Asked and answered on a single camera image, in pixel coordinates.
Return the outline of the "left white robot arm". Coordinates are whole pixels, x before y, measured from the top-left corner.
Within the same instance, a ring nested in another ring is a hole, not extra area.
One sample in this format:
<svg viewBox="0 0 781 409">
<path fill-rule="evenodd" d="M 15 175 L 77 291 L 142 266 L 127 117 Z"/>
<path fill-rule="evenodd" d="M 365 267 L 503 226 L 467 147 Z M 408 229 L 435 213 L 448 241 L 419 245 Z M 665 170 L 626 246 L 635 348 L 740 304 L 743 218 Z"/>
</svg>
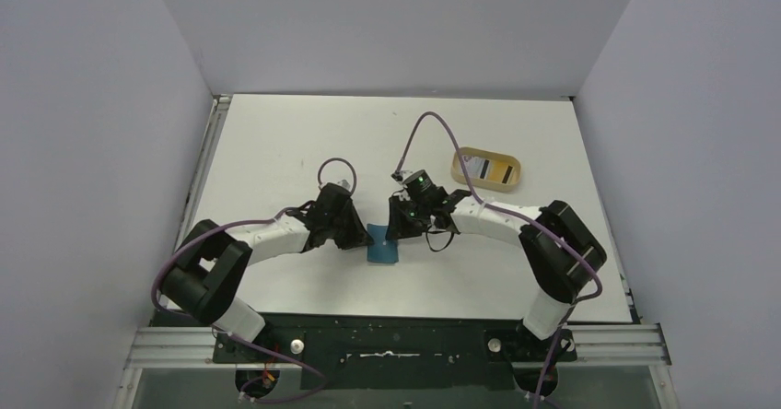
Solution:
<svg viewBox="0 0 781 409">
<path fill-rule="evenodd" d="M 265 318 L 238 296 L 243 276 L 256 263 L 312 251 L 327 241 L 342 251 L 374 242 L 351 192 L 334 183 L 323 185 L 316 199 L 269 219 L 198 222 L 158 273 L 151 297 L 155 303 L 165 297 L 201 324 L 238 337 L 239 353 L 261 362 L 272 353 L 273 337 Z"/>
</svg>

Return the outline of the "blue leather card holder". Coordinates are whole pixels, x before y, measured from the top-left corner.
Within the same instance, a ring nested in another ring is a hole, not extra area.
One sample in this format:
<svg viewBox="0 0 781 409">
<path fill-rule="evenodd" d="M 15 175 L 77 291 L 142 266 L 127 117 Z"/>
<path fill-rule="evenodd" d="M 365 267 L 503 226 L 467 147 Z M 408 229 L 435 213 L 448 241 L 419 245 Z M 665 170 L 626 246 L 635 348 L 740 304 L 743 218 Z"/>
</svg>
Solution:
<svg viewBox="0 0 781 409">
<path fill-rule="evenodd" d="M 374 264 L 396 264 L 399 261 L 398 242 L 387 239 L 388 227 L 367 224 L 373 242 L 367 246 L 367 261 Z"/>
</svg>

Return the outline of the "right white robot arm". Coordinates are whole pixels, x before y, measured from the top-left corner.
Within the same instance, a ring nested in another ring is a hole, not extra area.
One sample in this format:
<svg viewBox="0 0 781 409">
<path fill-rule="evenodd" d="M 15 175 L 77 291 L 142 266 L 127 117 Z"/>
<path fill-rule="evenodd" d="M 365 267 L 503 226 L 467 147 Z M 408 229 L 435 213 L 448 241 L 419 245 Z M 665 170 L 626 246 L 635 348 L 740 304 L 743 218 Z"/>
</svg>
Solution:
<svg viewBox="0 0 781 409">
<path fill-rule="evenodd" d="M 520 207 L 481 201 L 468 190 L 449 193 L 423 169 L 397 171 L 392 178 L 401 188 L 389 199 L 387 240 L 477 235 L 524 251 L 538 291 L 521 321 L 525 329 L 518 335 L 518 347 L 531 360 L 549 354 L 554 333 L 607 260 L 607 252 L 575 210 L 560 200 Z"/>
</svg>

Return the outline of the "purple white credit card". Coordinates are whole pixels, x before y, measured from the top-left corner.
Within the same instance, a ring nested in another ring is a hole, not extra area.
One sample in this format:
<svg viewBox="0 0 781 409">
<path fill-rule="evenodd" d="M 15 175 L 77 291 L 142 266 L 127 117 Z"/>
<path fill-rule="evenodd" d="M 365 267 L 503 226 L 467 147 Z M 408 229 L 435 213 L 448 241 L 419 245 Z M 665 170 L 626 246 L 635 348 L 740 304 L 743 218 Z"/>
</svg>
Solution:
<svg viewBox="0 0 781 409">
<path fill-rule="evenodd" d="M 464 156 L 462 162 L 470 178 L 485 180 L 486 172 L 491 164 L 489 158 Z"/>
</svg>

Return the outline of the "yellow credit card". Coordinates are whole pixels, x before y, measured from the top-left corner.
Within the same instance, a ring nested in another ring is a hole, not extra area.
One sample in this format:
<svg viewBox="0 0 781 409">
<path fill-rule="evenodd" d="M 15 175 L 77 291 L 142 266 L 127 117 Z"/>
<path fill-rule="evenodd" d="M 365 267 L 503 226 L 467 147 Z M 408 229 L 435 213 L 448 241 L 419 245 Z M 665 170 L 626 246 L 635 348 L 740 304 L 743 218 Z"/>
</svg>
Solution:
<svg viewBox="0 0 781 409">
<path fill-rule="evenodd" d="M 489 169 L 486 172 L 485 179 L 487 181 L 507 184 L 513 173 L 514 167 L 506 162 L 492 162 Z"/>
</svg>

